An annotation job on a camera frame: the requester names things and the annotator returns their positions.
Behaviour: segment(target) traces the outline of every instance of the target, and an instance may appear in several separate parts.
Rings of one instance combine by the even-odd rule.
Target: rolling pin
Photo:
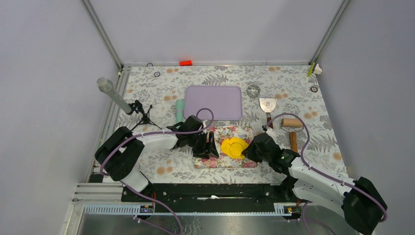
[[[300,120],[298,119],[294,119],[294,118],[283,118],[281,121],[281,127],[292,127],[292,128],[299,128],[302,127],[302,123]],[[295,130],[294,131],[289,131],[290,132],[290,145],[291,145],[291,150],[293,150],[294,152],[298,153],[298,146],[297,146],[297,135]]]

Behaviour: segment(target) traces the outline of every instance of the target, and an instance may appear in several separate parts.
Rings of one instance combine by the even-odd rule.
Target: white wall
[[[352,1],[319,59],[343,157],[373,181],[389,219],[376,235],[413,234],[415,1]]]
[[[0,1],[0,234],[58,234],[115,65],[78,0]]]
[[[308,62],[342,0],[91,0],[124,63]]]

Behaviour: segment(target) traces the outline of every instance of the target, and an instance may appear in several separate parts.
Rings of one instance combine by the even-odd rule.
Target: tripod
[[[154,125],[161,129],[161,127],[157,126],[157,124],[155,124],[150,119],[150,110],[153,108],[153,105],[150,105],[150,108],[148,108],[146,113],[144,112],[141,102],[138,100],[135,100],[134,103],[131,103],[128,105],[130,105],[131,109],[134,110],[136,113],[141,113],[142,115],[141,120],[131,129],[131,131],[133,131],[139,125],[146,125],[146,124]]]

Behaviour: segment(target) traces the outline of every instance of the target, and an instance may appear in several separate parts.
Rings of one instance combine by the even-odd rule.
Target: red clip
[[[191,60],[187,60],[187,61],[181,61],[180,66],[192,66],[192,61]]]

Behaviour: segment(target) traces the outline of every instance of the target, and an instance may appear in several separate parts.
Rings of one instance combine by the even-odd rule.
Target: yellow sponge
[[[242,151],[245,150],[249,144],[243,139],[232,137],[231,139],[224,139],[221,144],[221,151],[234,159],[242,159]]]

